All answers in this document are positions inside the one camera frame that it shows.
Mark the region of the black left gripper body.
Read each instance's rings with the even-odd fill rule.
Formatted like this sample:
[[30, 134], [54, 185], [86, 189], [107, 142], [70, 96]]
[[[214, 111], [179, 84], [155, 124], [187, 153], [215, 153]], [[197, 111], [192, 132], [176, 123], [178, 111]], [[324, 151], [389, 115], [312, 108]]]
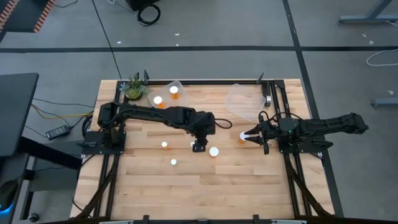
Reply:
[[191, 118], [188, 124], [188, 134], [196, 137], [197, 140], [204, 141], [207, 135], [215, 134], [215, 117], [211, 112], [197, 112]]

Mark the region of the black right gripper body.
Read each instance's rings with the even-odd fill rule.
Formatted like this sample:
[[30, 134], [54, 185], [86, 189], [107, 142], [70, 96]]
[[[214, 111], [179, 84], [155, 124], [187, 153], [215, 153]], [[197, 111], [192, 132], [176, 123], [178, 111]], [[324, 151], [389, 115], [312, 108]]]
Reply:
[[277, 139], [279, 136], [279, 127], [271, 123], [271, 119], [265, 111], [259, 113], [259, 124], [261, 140], [263, 145], [264, 154], [269, 154], [268, 140]]

